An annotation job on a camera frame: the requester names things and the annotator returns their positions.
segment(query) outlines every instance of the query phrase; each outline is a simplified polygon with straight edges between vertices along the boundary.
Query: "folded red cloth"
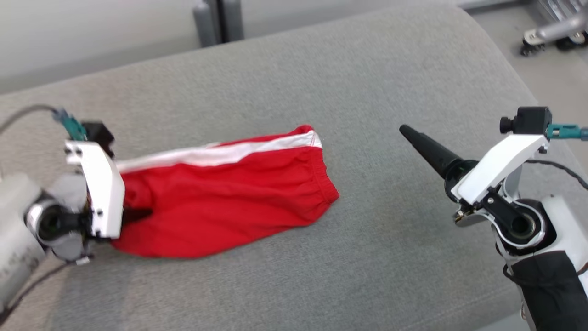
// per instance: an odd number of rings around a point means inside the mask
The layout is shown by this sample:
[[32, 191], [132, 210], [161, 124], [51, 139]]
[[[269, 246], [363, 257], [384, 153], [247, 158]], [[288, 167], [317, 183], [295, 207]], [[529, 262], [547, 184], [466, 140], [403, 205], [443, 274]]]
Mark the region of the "folded red cloth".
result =
[[209, 144], [117, 162], [126, 223], [114, 248], [197, 258], [315, 222], [337, 200], [309, 125], [289, 134]]

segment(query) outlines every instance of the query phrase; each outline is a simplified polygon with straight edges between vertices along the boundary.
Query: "black cable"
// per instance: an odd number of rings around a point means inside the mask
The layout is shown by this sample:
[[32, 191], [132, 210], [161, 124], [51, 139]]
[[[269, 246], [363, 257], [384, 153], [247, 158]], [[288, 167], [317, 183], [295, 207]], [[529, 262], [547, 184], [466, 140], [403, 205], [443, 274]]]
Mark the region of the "black cable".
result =
[[24, 292], [22, 292], [22, 294], [14, 301], [14, 304], [10, 308], [6, 308], [2, 313], [0, 313], [0, 326], [2, 326], [4, 324], [4, 322], [6, 322], [6, 320], [8, 319], [8, 317], [10, 317], [12, 312], [18, 307], [19, 304], [21, 304], [22, 299], [24, 299], [26, 295], [28, 295], [31, 291], [33, 291], [33, 289], [37, 285], [41, 284], [42, 282], [46, 281], [49, 277], [57, 274], [58, 272], [63, 270], [65, 267], [70, 266], [72, 264], [75, 264], [75, 262], [66, 262], [66, 263], [54, 268], [53, 270], [47, 272], [41, 278], [37, 279], [31, 285], [29, 285], [29, 287], [27, 287], [26, 290], [24, 290]]
[[16, 122], [21, 117], [37, 111], [50, 111], [53, 115], [57, 115], [59, 113], [59, 111], [56, 108], [51, 107], [50, 105], [30, 105], [28, 107], [16, 111], [14, 114], [10, 115], [2, 124], [0, 124], [0, 135], [3, 134], [4, 131], [6, 131], [6, 129], [8, 129], [12, 124], [14, 124], [14, 122]]
[[570, 168], [566, 167], [565, 165], [561, 165], [557, 162], [553, 162], [553, 161], [546, 161], [546, 160], [527, 160], [525, 161], [525, 163], [530, 163], [530, 164], [545, 164], [548, 166], [554, 166], [558, 169], [561, 169], [565, 172], [567, 172], [568, 175], [574, 177], [575, 179], [578, 180], [578, 182], [580, 183], [580, 185], [582, 185], [582, 187], [586, 190], [588, 190], [588, 183], [586, 183], [585, 180], [582, 179], [582, 177], [580, 177], [580, 175], [578, 175], [577, 173], [575, 173], [574, 171], [572, 171]]

